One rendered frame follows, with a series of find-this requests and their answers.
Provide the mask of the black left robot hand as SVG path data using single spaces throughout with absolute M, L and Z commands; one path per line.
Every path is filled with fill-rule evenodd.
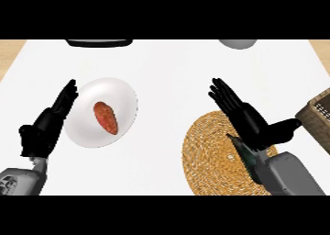
M 57 145 L 63 121 L 76 97 L 75 79 L 72 79 L 61 88 L 54 104 L 41 111 L 33 124 L 19 127 L 23 157 L 48 157 Z

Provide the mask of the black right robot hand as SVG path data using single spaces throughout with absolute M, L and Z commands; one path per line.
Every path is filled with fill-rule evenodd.
M 269 124 L 251 105 L 238 99 L 221 78 L 212 79 L 209 89 L 207 95 L 228 117 L 238 137 L 251 150 L 262 151 L 274 144 L 291 140 L 294 130 L 302 126 L 297 118 L 288 118 Z

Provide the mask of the round woven straw placemat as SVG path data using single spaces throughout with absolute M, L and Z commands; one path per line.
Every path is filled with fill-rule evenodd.
M 238 135 L 222 111 L 201 115 L 190 126 L 181 150 L 190 190 L 197 196 L 268 196 L 249 176 L 226 134 Z

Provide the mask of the brown wicker basket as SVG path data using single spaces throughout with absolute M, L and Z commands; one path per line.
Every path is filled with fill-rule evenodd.
M 330 155 L 330 87 L 306 102 L 294 117 Z

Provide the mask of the white oval plate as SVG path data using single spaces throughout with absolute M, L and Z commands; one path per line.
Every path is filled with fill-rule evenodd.
M 100 148 L 128 131 L 138 112 L 138 99 L 129 84 L 117 78 L 100 78 L 78 90 L 78 98 L 64 121 L 73 143 Z

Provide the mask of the orange-red sweet potato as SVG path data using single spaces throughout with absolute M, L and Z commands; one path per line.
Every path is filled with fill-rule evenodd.
M 116 135 L 117 134 L 117 121 L 114 118 L 111 107 L 104 102 L 97 102 L 92 107 L 94 116 L 97 122 L 104 131 Z

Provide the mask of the grey rounded object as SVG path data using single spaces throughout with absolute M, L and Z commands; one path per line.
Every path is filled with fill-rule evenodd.
M 229 49 L 244 50 L 249 49 L 254 44 L 254 39 L 221 39 L 219 43 Z

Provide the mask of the black flat appliance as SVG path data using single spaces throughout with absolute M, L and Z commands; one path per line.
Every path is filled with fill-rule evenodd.
M 67 44 L 72 47 L 82 47 L 82 48 L 111 48 L 111 47 L 123 47 L 128 46 L 132 42 L 131 39 L 113 39 L 113 40 L 66 40 Z

